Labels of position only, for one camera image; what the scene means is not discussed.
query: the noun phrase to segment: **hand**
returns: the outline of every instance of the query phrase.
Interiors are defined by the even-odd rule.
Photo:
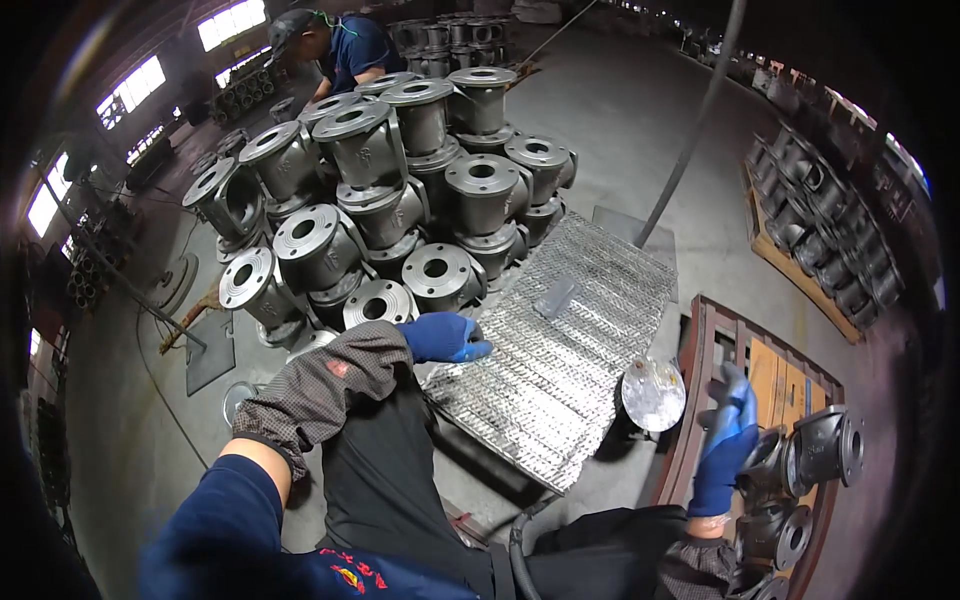
[[[493,352],[477,322],[456,313],[426,313],[396,328],[407,339],[415,363],[468,363]]]
[[[718,516],[730,510],[736,474],[759,438],[754,389],[733,363],[725,362],[721,371],[727,381],[716,398],[716,418],[700,454],[688,516]]]

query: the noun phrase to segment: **blue shirt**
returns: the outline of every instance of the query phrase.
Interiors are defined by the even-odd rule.
[[[476,592],[400,557],[280,549],[283,510],[257,463],[222,456],[140,560],[141,598],[476,600]]]
[[[334,25],[330,51],[320,61],[320,70],[333,84],[331,96],[353,90],[357,85],[353,78],[372,67],[383,67],[387,73],[403,70],[394,41],[376,23],[362,16],[344,16],[340,25]]]

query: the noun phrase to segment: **wooden pallet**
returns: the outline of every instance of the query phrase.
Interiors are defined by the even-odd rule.
[[[813,397],[808,407],[805,402],[795,403],[794,400],[800,398],[786,392],[786,377],[782,383],[778,380],[770,381],[773,372],[768,359],[774,355],[785,367],[789,366],[802,378],[816,384],[816,389],[822,391],[823,395]],[[686,407],[679,430],[663,457],[663,468],[654,487],[651,504],[684,504],[700,462],[700,448],[706,436],[706,431],[697,422],[697,415],[710,406],[710,382],[723,381],[720,363],[724,360],[729,360],[743,369],[756,388],[769,389],[771,385],[779,385],[773,394],[773,401],[781,406],[776,422],[790,421],[792,424],[800,410],[807,414],[825,405],[845,403],[843,386],[816,363],[729,308],[705,296],[697,296],[692,304],[689,337],[680,350],[680,371],[686,387]],[[789,412],[786,410],[787,405],[790,406]],[[800,560],[792,571],[781,573],[790,579],[786,600],[800,600],[804,597],[827,540],[839,489],[840,482],[834,479],[817,486],[816,491],[804,498],[804,504],[813,509],[813,529],[810,543]],[[734,517],[738,508],[742,513],[742,504],[738,504],[739,496],[739,493],[733,495]],[[725,532],[728,538],[732,538],[732,528],[733,522]]]
[[[743,184],[746,189],[747,239],[754,254],[772,264],[778,271],[790,279],[794,285],[806,294],[823,311],[827,318],[840,329],[847,341],[856,344],[863,334],[853,326],[849,319],[837,308],[837,305],[824,294],[816,279],[804,273],[790,254],[781,251],[767,234],[765,224],[767,216],[760,209],[759,198],[754,187],[754,177],[745,162],[740,163]]]

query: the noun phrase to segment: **concrete floor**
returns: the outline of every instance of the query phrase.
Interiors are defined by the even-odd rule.
[[[680,152],[709,71],[655,41],[575,29],[549,46],[540,66],[541,72],[508,95],[508,119],[525,132],[566,139],[580,153],[576,186],[565,197],[570,208],[588,218],[598,205],[645,218]],[[263,120],[250,125],[252,133],[266,127]],[[869,544],[889,510],[892,472],[885,466],[893,464],[896,423],[886,373],[900,352],[903,327],[894,317],[885,317],[866,340],[852,347],[803,293],[751,252],[738,160],[750,146],[753,131],[769,135],[776,128],[776,114],[766,101],[726,82],[660,221],[674,232],[680,277],[679,303],[669,307],[658,347],[676,343],[679,313],[688,313],[693,297],[703,293],[828,369],[846,386],[848,403],[868,416],[865,435],[870,446],[863,480],[840,492],[828,547],[808,592],[810,597],[841,598],[863,556],[846,540]],[[221,135],[209,124],[198,128],[180,145],[178,163],[158,184],[179,198],[193,179],[186,168],[192,156]],[[156,191],[150,195],[170,200]],[[222,267],[213,257],[216,233],[200,225],[188,240],[191,215],[168,204],[137,206],[149,211],[149,217],[143,251],[126,269],[134,281],[146,279],[148,263],[176,259],[184,245],[201,259],[196,283],[176,315],[180,318],[219,280]],[[154,538],[204,471],[140,362],[135,309],[122,291],[112,290],[96,316],[76,328],[70,347],[72,511],[80,550],[106,598],[134,596],[139,548]],[[209,464],[230,437],[221,417],[224,391],[241,379],[269,380],[283,365],[285,353],[262,347],[252,318],[236,313],[236,369],[186,397],[183,350],[159,356],[160,335],[151,321],[143,316],[138,329],[146,361],[184,432]],[[282,538],[291,551],[311,549],[323,532],[318,459],[309,457],[316,477],[309,497],[285,518]],[[613,464],[588,461],[581,481],[539,519],[539,527],[596,510],[635,506],[651,460],[652,445],[647,443]],[[472,512],[482,527],[494,531],[518,511],[516,504],[445,454],[437,452],[435,465],[441,495]]]

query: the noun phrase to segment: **black hose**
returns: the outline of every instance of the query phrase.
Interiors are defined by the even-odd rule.
[[[650,237],[654,227],[657,226],[657,221],[660,220],[666,204],[670,202],[670,198],[673,197],[673,193],[677,190],[677,185],[680,184],[680,178],[684,176],[686,165],[693,157],[693,151],[697,148],[700,133],[704,130],[704,125],[707,122],[710,107],[713,105],[713,100],[716,98],[717,92],[720,91],[720,85],[723,84],[724,78],[727,77],[727,67],[730,66],[730,56],[733,50],[735,50],[736,39],[740,34],[740,23],[743,22],[743,13],[746,9],[747,0],[733,0],[733,5],[730,6],[730,16],[727,18],[727,29],[724,31],[723,46],[720,48],[720,58],[717,59],[716,66],[713,67],[713,76],[710,77],[710,84],[707,87],[707,93],[704,94],[704,101],[700,105],[697,120],[694,122],[693,129],[690,130],[690,134],[686,138],[684,149],[680,152],[680,157],[677,158],[677,164],[673,167],[673,173],[670,174],[670,179],[667,180],[663,191],[660,192],[657,204],[654,206],[653,211],[651,211],[650,216],[647,217],[647,222],[644,224],[640,235],[634,240],[634,246],[638,248],[643,248],[643,245],[647,243],[647,238]]]
[[[527,508],[516,516],[514,524],[510,528],[510,566],[514,570],[514,582],[527,600],[540,600],[540,595],[534,588],[534,582],[530,579],[530,571],[527,570],[527,562],[523,558],[523,528],[534,515],[545,509],[557,498],[559,496],[552,495]]]

